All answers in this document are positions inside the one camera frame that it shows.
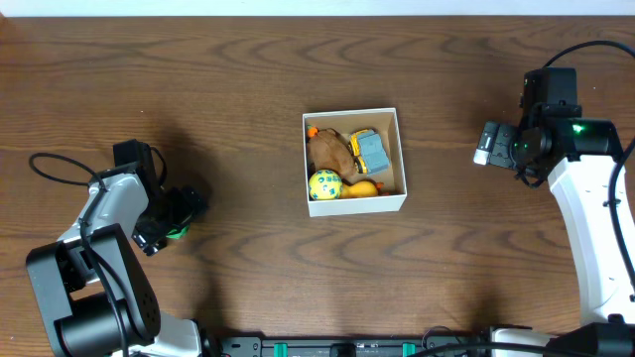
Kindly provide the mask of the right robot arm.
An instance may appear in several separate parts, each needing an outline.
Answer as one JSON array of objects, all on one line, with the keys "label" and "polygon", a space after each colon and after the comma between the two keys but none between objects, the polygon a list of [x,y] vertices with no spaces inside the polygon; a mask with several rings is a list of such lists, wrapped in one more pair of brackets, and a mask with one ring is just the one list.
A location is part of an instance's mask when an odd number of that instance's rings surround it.
[{"label": "right robot arm", "polygon": [[608,120],[585,119],[576,72],[542,67],[524,75],[518,125],[488,122],[474,162],[515,172],[526,186],[549,187],[563,216],[580,301],[580,326],[552,335],[497,326],[492,356],[631,356],[634,353],[634,221],[621,147]]}]

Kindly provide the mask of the yellow grey toy truck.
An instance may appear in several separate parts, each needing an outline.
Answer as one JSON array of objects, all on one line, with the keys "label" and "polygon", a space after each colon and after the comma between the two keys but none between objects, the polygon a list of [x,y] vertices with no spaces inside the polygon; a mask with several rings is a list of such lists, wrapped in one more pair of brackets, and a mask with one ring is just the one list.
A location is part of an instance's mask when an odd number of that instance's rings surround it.
[{"label": "yellow grey toy truck", "polygon": [[374,129],[352,133],[349,136],[348,149],[360,174],[378,175],[390,167],[381,136]]}]

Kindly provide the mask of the yellow ball with blue letters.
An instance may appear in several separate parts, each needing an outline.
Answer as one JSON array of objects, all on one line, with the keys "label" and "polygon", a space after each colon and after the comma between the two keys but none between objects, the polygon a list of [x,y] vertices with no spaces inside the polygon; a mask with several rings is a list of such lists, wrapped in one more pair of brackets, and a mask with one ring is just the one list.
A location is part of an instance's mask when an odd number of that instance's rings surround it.
[{"label": "yellow ball with blue letters", "polygon": [[319,170],[309,178],[309,196],[312,200],[338,199],[342,189],[343,182],[334,171]]}]

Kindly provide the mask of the orange toy duck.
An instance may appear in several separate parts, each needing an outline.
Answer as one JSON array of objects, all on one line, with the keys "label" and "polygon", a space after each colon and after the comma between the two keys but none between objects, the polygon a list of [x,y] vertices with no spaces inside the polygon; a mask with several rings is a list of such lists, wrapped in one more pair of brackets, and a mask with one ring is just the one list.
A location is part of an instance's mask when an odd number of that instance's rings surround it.
[{"label": "orange toy duck", "polygon": [[382,182],[371,180],[361,180],[353,185],[343,184],[341,187],[340,199],[375,197],[380,194],[383,188]]}]

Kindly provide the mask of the brown plush toy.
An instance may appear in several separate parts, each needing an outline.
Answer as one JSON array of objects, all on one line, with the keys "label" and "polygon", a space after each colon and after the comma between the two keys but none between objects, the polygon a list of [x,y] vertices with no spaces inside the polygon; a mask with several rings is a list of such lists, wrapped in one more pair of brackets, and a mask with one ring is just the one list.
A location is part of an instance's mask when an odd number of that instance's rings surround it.
[{"label": "brown plush toy", "polygon": [[351,180],[357,174],[353,156],[331,128],[308,130],[307,154],[315,171],[331,170],[342,179]]}]

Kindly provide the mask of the green plastic wheel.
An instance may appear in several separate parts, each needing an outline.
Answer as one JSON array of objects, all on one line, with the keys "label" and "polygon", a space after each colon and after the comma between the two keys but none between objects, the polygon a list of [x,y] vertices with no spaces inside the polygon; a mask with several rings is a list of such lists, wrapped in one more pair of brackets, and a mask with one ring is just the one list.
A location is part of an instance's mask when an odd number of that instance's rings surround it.
[{"label": "green plastic wheel", "polygon": [[169,239],[174,239],[174,240],[179,240],[181,238],[183,238],[184,236],[187,235],[187,233],[189,232],[190,227],[188,225],[180,228],[180,229],[173,229],[171,230],[166,237]]}]

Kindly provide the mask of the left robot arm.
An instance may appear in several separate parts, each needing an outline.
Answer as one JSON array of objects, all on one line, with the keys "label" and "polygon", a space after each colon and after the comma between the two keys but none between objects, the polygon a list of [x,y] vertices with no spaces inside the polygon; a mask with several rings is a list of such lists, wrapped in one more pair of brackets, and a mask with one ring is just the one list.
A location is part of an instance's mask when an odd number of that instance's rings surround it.
[{"label": "left robot arm", "polygon": [[153,256],[184,236],[206,210],[191,186],[164,189],[159,151],[114,145],[114,166],[92,172],[88,200],[54,243],[32,250],[26,268],[57,356],[217,356],[192,319],[160,310],[132,248]]}]

